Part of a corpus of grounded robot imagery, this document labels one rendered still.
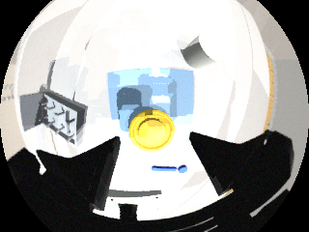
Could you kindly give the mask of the yellow plate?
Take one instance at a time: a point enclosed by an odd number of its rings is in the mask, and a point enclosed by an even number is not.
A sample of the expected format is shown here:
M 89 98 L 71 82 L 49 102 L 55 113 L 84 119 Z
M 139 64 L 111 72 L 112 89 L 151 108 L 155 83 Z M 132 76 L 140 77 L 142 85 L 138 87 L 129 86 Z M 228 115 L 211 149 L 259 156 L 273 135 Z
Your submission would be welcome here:
M 131 119 L 128 136 L 132 144 L 144 151 L 165 150 L 173 139 L 175 125 L 166 112 L 146 109 Z

